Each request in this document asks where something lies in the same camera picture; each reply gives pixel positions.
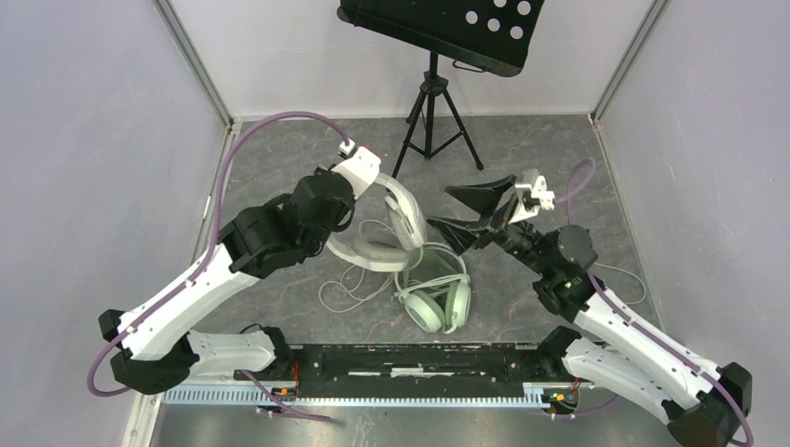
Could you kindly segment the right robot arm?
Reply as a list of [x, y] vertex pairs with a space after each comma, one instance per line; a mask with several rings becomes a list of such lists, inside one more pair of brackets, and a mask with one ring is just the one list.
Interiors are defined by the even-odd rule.
[[658, 329], [625, 304], [592, 266], [590, 232], [567, 223], [547, 233], [531, 219], [558, 198], [535, 175], [450, 186], [449, 196], [477, 219], [431, 217], [457, 253], [497, 245], [537, 274], [542, 305], [564, 324], [539, 345], [538, 368], [551, 380], [568, 374], [602, 386], [651, 413], [683, 446], [751, 446], [753, 377], [742, 365], [719, 365]]

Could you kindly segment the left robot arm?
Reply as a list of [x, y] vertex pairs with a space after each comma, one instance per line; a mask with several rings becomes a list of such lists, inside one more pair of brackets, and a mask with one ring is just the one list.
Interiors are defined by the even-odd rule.
[[281, 330], [216, 334], [194, 327], [275, 271], [319, 255], [331, 234], [349, 226], [356, 201], [372, 183], [339, 166], [316, 169], [291, 193], [241, 211], [168, 291], [132, 311], [101, 314], [102, 335], [117, 350], [110, 360], [116, 381], [124, 390], [154, 395], [189, 378], [237, 370], [285, 377], [293, 355]]

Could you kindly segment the green headphones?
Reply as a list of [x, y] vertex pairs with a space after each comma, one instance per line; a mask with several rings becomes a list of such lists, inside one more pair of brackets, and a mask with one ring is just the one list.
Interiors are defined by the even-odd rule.
[[[407, 315], [424, 332], [449, 334], [466, 325], [472, 290], [463, 258], [446, 244], [427, 242], [404, 271], [395, 273], [395, 297]], [[435, 261], [447, 275], [421, 281], [410, 277], [423, 261]]]

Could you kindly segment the white grey headphones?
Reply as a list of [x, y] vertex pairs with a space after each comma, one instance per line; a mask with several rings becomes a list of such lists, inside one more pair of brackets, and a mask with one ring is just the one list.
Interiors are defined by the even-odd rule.
[[330, 236], [326, 247], [343, 261], [378, 273], [398, 273], [413, 252], [428, 241], [426, 220], [414, 195], [396, 179], [379, 173], [375, 184], [387, 189], [384, 197], [389, 228], [361, 230], [349, 243]]

